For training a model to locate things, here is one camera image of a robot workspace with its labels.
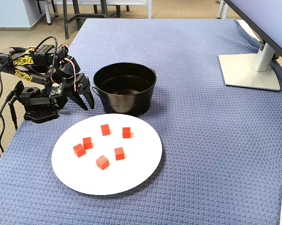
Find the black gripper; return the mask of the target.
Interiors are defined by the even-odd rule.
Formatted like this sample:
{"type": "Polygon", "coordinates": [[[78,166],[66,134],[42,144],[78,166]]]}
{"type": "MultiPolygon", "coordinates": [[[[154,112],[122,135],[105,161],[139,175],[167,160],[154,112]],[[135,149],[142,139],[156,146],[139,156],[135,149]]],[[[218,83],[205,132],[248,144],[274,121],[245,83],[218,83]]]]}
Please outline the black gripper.
{"type": "Polygon", "coordinates": [[[77,105],[82,109],[88,110],[87,106],[81,99],[79,94],[83,94],[91,109],[94,109],[94,98],[90,90],[89,78],[84,75],[84,73],[79,73],[76,75],[76,80],[74,81],[74,76],[64,80],[63,94],[67,94],[67,97],[72,99],[77,105]]]}

